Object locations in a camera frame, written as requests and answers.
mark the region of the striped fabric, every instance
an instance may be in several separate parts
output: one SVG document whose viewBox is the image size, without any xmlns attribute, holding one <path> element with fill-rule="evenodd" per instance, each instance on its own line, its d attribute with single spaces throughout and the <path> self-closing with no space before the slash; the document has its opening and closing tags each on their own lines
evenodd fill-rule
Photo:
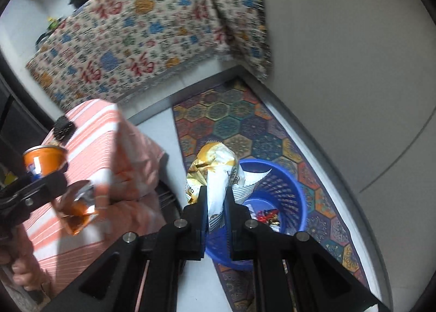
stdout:
<svg viewBox="0 0 436 312">
<path fill-rule="evenodd" d="M 50 274 L 55 293 L 123 233 L 149 234 L 165 224 L 154 191 L 162 149 L 127 122 L 115 104 L 90 100 L 66 115 L 77 126 L 66 145 L 66 177 L 68 183 L 83 179 L 93 183 L 99 216 L 77 236 L 66 233 L 50 204 L 24 223 L 34 255 Z M 50 132 L 43 143 L 52 138 Z"/>
</svg>

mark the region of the snack bag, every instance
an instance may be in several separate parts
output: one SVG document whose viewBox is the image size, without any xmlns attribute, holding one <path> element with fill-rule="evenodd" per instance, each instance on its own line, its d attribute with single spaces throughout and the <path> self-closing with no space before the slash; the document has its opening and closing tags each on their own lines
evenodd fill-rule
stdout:
<svg viewBox="0 0 436 312">
<path fill-rule="evenodd" d="M 208 142 L 198 152 L 188 169 L 186 196 L 188 204 L 197 202 L 200 187 L 208 187 L 209 231 L 223 226 L 223 204 L 229 185 L 235 202 L 242 204 L 267 173 L 243 171 L 237 156 L 221 142 Z"/>
</svg>

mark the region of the person's hand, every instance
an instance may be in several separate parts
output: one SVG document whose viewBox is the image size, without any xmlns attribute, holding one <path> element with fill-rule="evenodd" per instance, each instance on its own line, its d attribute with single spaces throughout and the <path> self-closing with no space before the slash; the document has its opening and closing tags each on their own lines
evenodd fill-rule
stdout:
<svg viewBox="0 0 436 312">
<path fill-rule="evenodd" d="M 46 274 L 41 270 L 38 261 L 33 255 L 33 244 L 29 240 L 23 225 L 16 229 L 14 237 L 14 250 L 0 246 L 0 264 L 12 263 L 14 282 L 26 290 L 37 290 L 47 280 Z"/>
</svg>

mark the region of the finger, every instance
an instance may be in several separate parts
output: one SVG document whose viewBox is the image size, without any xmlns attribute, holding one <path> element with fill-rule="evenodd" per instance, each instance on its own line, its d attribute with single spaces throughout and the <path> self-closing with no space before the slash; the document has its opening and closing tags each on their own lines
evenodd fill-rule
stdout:
<svg viewBox="0 0 436 312">
<path fill-rule="evenodd" d="M 14 275 L 14 282 L 19 286 L 31 286 L 34 284 L 35 280 L 35 276 L 32 273 Z"/>
<path fill-rule="evenodd" d="M 18 258 L 12 264 L 12 271 L 15 274 L 24 274 L 32 271 L 39 271 L 39 264 L 33 255 Z"/>
<path fill-rule="evenodd" d="M 22 224 L 17 226 L 16 240 L 20 257 L 33 254 L 33 244 L 27 236 L 26 229 Z"/>
<path fill-rule="evenodd" d="M 0 249 L 0 264 L 8 264 L 10 262 L 10 255 L 7 251 Z"/>
</svg>

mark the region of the blue trash bin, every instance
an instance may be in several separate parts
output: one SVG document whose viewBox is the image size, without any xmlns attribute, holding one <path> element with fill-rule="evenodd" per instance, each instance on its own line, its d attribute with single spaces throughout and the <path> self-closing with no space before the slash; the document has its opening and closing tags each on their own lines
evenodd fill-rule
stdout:
<svg viewBox="0 0 436 312">
<path fill-rule="evenodd" d="M 292 174 L 267 160 L 242 159 L 240 164 L 248 172 L 265 173 L 271 170 L 244 204 L 249 203 L 255 212 L 278 209 L 281 233 L 294 235 L 298 231 L 304 231 L 307 220 L 306 198 Z M 253 267 L 251 260 L 230 259 L 225 226 L 208 234 L 206 253 L 213 261 L 235 270 L 251 270 Z"/>
</svg>

